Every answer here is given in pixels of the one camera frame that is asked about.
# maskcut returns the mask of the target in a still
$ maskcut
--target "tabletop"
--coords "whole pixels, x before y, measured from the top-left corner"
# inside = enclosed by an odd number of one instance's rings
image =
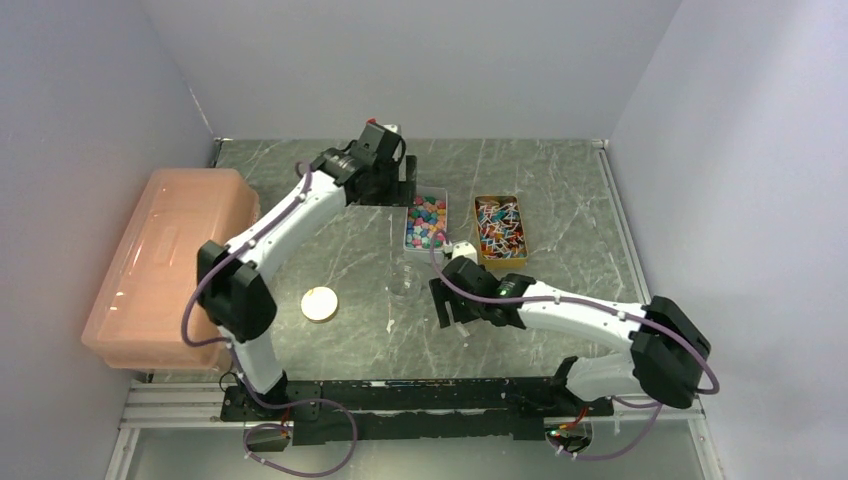
[[[262,212],[295,187],[293,165],[347,140],[224,141],[218,168],[233,168],[259,194]],[[610,192],[585,140],[408,140],[418,157],[418,185],[448,191],[451,239],[472,240],[477,195],[515,195],[529,247],[517,270],[560,289],[635,302]],[[495,327],[479,320],[440,329],[418,262],[422,291],[400,305],[386,289],[390,266],[403,260],[406,210],[351,206],[301,245],[269,288],[277,301],[271,327],[281,366],[295,380],[549,376],[563,358],[608,351],[567,334]],[[496,270],[501,277],[508,271]],[[317,286],[339,297],[323,324],[300,311]]]

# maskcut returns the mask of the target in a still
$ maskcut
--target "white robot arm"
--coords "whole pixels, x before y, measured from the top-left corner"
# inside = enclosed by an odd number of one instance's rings
[[[395,160],[398,147],[402,153]],[[269,333],[276,314],[267,288],[272,275],[347,205],[412,205],[416,160],[404,151],[397,127],[368,123],[349,148],[322,152],[311,173],[258,223],[226,246],[207,242],[198,252],[198,301],[232,342],[263,401],[287,401],[288,380]],[[406,180],[400,181],[404,159]],[[563,402],[585,405],[601,397],[648,394],[665,405],[691,405],[710,345],[670,300],[621,304],[523,275],[498,280],[476,264],[476,251],[467,242],[451,247],[450,261],[430,281],[442,327],[451,325],[449,305],[455,323],[483,319],[496,326],[554,330],[613,349],[615,354],[603,358],[563,361],[553,376]]]

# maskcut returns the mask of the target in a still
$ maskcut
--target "colorful small object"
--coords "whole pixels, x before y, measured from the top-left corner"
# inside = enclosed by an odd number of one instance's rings
[[[474,208],[477,211],[477,230],[480,232],[480,250],[484,259],[527,257],[517,198],[478,197]]]
[[[433,235],[436,230],[445,228],[447,204],[431,196],[417,196],[414,204],[406,217],[406,247],[426,250],[431,243],[437,248],[441,247],[441,238],[433,238]]]

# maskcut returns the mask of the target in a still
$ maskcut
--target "white backdrop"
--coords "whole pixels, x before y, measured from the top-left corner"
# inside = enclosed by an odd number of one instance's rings
[[[680,0],[143,0],[215,135],[608,138]]]
[[[0,11],[0,478],[103,478],[129,375],[80,335],[151,171],[212,136],[136,0]]]
[[[845,478],[848,6],[684,0],[612,136],[653,293],[713,344],[730,478]]]

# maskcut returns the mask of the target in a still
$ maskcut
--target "transparent storage bin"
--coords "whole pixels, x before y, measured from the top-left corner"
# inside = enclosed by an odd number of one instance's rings
[[[438,187],[423,187],[418,186],[415,192],[416,195],[421,197],[433,197],[436,200],[444,200],[445,202],[445,231],[450,232],[448,230],[448,214],[450,213],[450,203],[448,203],[448,191],[444,188]],[[403,222],[403,235],[401,237],[401,243],[403,244],[403,254],[406,258],[413,259],[417,262],[422,262],[427,265],[430,264],[430,249],[425,247],[415,247],[406,243],[406,227],[407,227],[407,213],[411,211],[414,207],[410,207],[404,212]],[[444,247],[438,247],[436,250],[436,261],[441,263],[444,259]]]
[[[150,177],[112,258],[82,342],[114,368],[216,370],[229,367],[220,344],[191,348],[180,321],[197,285],[197,250],[246,230],[259,198],[229,169],[162,169]],[[218,330],[199,306],[189,336]]]

